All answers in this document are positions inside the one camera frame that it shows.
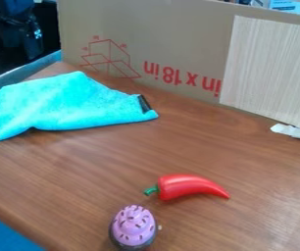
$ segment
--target box diagram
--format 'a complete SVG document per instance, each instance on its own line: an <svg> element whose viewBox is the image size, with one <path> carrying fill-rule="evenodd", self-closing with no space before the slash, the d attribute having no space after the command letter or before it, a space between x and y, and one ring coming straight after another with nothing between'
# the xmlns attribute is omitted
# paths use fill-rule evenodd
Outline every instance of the box diagram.
<svg viewBox="0 0 300 251"><path fill-rule="evenodd" d="M88 44L88 53L82 55L82 67L120 78L139 78L141 75L130 65L130 55L112 39Z"/></svg>

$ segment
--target toy cupcake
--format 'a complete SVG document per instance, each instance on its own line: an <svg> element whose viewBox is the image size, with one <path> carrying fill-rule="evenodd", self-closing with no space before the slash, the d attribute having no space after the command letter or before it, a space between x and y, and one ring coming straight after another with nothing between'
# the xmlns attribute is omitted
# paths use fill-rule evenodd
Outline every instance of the toy cupcake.
<svg viewBox="0 0 300 251"><path fill-rule="evenodd" d="M142 251L149 247L157 234L157 225L149 210L138 205L126 206L111 222L109 235L124 251Z"/></svg>

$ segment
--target red chili pepper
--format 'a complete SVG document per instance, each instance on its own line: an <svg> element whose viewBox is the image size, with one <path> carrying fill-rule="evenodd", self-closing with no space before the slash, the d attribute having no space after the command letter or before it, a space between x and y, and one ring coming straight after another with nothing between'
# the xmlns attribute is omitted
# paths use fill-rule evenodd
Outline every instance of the red chili pepper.
<svg viewBox="0 0 300 251"><path fill-rule="evenodd" d="M162 176L158 183L146 190L144 194L158 192L161 200L171 200L184 195L206 193L228 199L229 194L219 185L201 176L170 175Z"/></svg>

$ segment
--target blue floor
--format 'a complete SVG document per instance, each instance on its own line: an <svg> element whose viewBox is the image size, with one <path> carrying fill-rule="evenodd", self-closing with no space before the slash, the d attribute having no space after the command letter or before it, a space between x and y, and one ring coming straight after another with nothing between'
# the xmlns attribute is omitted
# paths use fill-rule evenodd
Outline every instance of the blue floor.
<svg viewBox="0 0 300 251"><path fill-rule="evenodd" d="M0 251L43 251L44 249L0 222Z"/></svg>

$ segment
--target wooden table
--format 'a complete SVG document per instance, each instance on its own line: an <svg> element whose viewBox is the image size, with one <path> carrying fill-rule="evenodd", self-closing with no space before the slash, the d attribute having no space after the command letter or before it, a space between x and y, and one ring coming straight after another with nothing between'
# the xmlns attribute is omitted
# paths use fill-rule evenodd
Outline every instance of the wooden table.
<svg viewBox="0 0 300 251"><path fill-rule="evenodd" d="M32 78L74 70L58 63ZM300 140L265 118L92 76L143 94L160 119L0 142L0 220L49 250L107 251L111 218L138 203L163 226L150 250L300 251ZM169 173L205 176L232 198L142 195Z"/></svg>

